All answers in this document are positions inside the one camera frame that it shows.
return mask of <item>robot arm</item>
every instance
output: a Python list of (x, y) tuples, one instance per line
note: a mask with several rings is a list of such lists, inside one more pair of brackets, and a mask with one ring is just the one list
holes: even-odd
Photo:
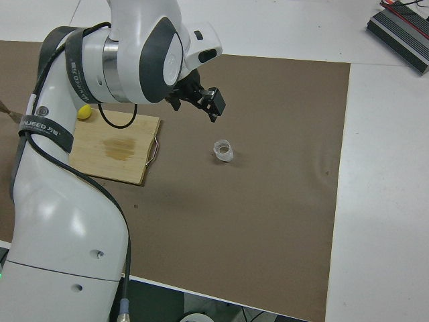
[(217, 89), (201, 87), (196, 71), (221, 54), (210, 25), (184, 25), (176, 0), (109, 5), (111, 28), (63, 28), (42, 46), (44, 67), (21, 123), (0, 321), (107, 320), (129, 235), (111, 195), (68, 165), (82, 105), (167, 99), (178, 109), (181, 99), (212, 121), (225, 106)]

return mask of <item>white table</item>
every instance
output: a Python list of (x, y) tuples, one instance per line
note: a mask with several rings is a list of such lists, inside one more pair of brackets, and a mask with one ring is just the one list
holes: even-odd
[[(378, 1), (179, 2), (184, 21), (213, 24), (225, 54), (352, 64), (326, 321), (426, 322), (429, 76), (365, 31)], [(0, 0), (0, 8), (0, 40), (41, 42), (58, 25), (109, 20), (105, 0)]]

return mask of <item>yellow ball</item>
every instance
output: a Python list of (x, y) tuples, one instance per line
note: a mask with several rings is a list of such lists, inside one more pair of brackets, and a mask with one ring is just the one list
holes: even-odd
[(83, 105), (78, 111), (78, 119), (87, 119), (91, 116), (93, 110), (88, 104)]

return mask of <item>transparent plastic ring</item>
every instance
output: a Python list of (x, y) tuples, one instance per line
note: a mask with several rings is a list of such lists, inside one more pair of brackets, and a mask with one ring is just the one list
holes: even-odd
[(219, 160), (230, 162), (234, 158), (234, 152), (227, 140), (219, 140), (214, 143), (213, 151)]

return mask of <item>velcro strap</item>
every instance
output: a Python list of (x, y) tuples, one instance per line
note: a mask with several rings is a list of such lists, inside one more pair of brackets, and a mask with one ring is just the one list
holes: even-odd
[(63, 25), (62, 27), (55, 28), (52, 30), (45, 38), (42, 44), (42, 48), (40, 49), (39, 56), (39, 67), (38, 67), (38, 78), (40, 77), (43, 68), (46, 63), (49, 61), (61, 40), (64, 39), (70, 32), (76, 30), (77, 27), (68, 27)]
[(68, 80), (76, 94), (85, 103), (100, 103), (89, 91), (83, 73), (82, 46), (84, 31), (84, 28), (77, 29), (72, 32), (66, 40), (66, 69)]
[(23, 136), (25, 131), (46, 136), (64, 151), (68, 153), (72, 151), (73, 135), (51, 119), (38, 115), (24, 115), (19, 124), (19, 136)]

